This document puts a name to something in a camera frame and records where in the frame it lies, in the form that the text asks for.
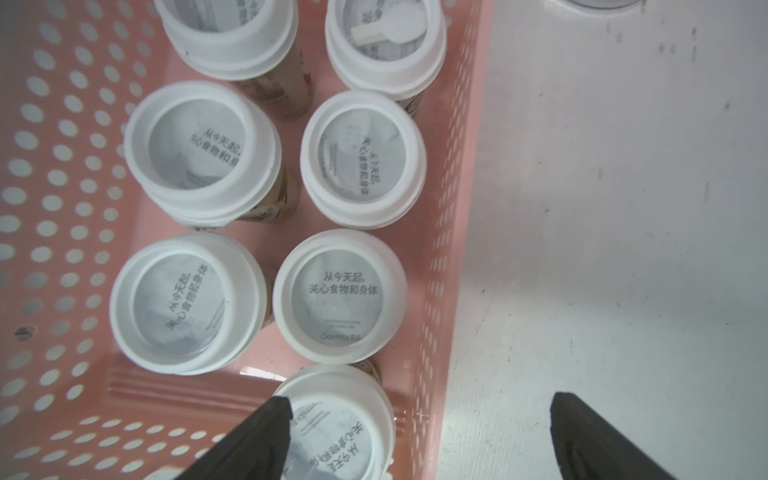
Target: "white surface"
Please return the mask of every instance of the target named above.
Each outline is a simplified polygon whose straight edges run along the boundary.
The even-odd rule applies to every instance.
[[[768,2],[556,5],[496,2],[437,478],[560,478],[557,391],[764,478]]]

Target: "plastic spoon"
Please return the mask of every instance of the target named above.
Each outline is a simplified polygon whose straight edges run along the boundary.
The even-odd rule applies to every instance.
[[[352,28],[352,43],[357,46],[389,40],[407,43],[427,31],[427,12],[421,3],[399,3],[385,13],[378,22],[365,23]]]

